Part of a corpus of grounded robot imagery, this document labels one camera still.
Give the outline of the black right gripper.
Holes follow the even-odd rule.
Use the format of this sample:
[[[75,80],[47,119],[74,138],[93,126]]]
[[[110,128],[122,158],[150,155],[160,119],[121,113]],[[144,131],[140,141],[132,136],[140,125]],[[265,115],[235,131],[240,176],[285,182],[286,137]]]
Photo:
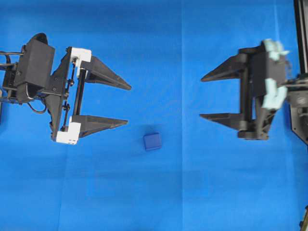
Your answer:
[[[201,82],[240,79],[248,60],[256,113],[248,131],[248,121],[243,114],[200,114],[200,117],[240,131],[239,138],[267,140],[273,118],[287,96],[284,83],[288,53],[281,42],[265,39],[256,47],[239,49],[239,54],[231,56],[201,78]]]

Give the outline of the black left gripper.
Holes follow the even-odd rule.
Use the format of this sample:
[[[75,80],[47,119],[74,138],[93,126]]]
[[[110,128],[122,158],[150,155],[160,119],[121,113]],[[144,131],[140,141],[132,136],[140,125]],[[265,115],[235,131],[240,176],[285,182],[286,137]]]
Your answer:
[[[131,85],[96,56],[92,56],[91,50],[68,47],[60,65],[51,75],[52,93],[45,98],[45,105],[51,116],[51,139],[55,142],[74,145],[79,137],[83,138],[96,132],[126,125],[127,120],[90,115],[67,116],[70,110],[67,103],[69,87],[73,84],[74,79],[74,75],[70,79],[68,78],[71,64],[73,65],[73,73],[76,73],[77,77],[85,78],[87,83],[131,90]]]

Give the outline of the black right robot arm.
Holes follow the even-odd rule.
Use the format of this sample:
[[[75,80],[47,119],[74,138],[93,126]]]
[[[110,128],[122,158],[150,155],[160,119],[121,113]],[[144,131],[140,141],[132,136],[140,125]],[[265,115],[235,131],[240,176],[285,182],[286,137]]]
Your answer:
[[[202,82],[239,79],[240,111],[237,114],[201,114],[238,132],[246,140],[267,140],[276,112],[288,101],[291,129],[308,141],[308,76],[287,79],[289,52],[278,41],[265,39],[256,47],[239,49],[201,79]]]

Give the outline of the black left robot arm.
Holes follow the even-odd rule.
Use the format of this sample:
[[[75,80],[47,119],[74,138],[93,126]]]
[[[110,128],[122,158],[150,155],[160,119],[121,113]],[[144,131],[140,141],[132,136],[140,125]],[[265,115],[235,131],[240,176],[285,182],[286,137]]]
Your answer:
[[[51,116],[51,139],[76,144],[80,138],[106,129],[127,124],[126,120],[81,115],[85,83],[104,84],[130,90],[131,86],[115,74],[92,52],[68,47],[58,68],[52,72],[55,49],[39,41],[25,45],[18,53],[19,61],[12,63],[10,52],[0,65],[5,71],[1,90],[4,103],[30,103],[39,100]]]

